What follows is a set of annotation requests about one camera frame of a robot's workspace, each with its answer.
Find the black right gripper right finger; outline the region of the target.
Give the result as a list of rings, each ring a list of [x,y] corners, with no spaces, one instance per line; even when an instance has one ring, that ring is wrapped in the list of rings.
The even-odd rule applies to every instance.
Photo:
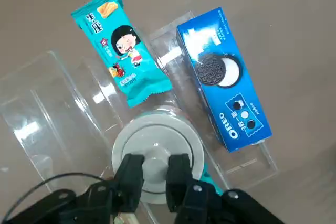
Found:
[[[187,154],[169,157],[165,191],[175,223],[283,223],[243,190],[219,195],[212,184],[194,179]]]

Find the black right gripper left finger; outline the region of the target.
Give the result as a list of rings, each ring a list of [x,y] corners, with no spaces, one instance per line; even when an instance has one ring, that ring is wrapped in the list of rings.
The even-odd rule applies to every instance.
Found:
[[[110,179],[80,172],[48,178],[24,193],[9,208],[5,214],[5,223],[110,223],[119,213],[134,213],[144,183],[143,162],[143,155],[125,155],[116,174]],[[53,180],[71,176],[91,178],[94,183],[80,195],[71,189],[55,190],[15,216],[12,215],[39,188]]]

